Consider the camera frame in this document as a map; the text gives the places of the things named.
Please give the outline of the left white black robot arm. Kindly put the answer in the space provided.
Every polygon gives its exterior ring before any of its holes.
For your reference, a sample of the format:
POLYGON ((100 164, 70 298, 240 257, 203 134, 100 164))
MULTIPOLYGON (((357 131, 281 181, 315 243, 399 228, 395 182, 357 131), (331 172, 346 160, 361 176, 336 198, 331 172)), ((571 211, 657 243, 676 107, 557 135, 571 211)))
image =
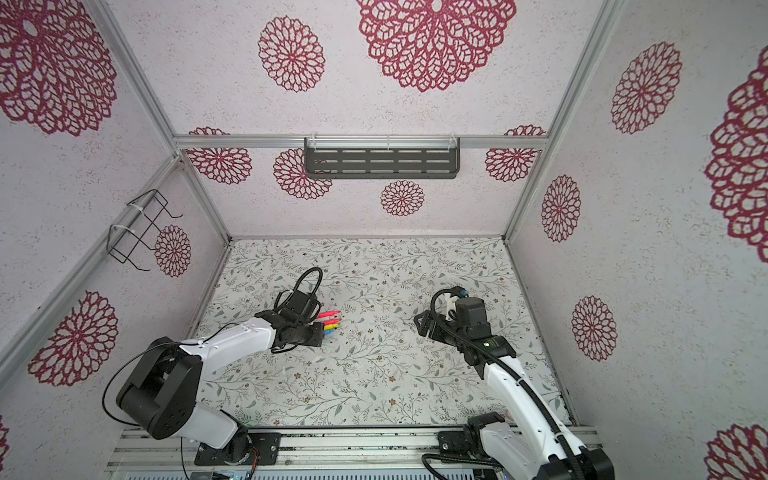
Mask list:
POLYGON ((200 382, 251 355, 319 347, 325 336, 324 325, 316 321, 319 308, 316 294, 295 290, 273 309, 208 338, 158 338, 137 357, 116 405, 156 440, 197 441, 202 452, 220 464, 246 463, 256 455, 249 428, 199 400, 200 382))

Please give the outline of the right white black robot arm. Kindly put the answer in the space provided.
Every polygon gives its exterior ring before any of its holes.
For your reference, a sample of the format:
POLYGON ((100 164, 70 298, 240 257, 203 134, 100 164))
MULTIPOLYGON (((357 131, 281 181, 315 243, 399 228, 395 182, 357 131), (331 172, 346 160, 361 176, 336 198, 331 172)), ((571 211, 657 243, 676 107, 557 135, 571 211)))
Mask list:
POLYGON ((420 336, 453 346, 511 414, 471 417, 460 432, 438 435, 439 450, 425 453, 424 468, 435 478, 433 462, 475 465, 500 479, 613 479, 615 468, 600 448, 590 449, 545 403, 517 353, 491 331, 485 303, 461 287, 441 289, 427 310, 414 318, 420 336))

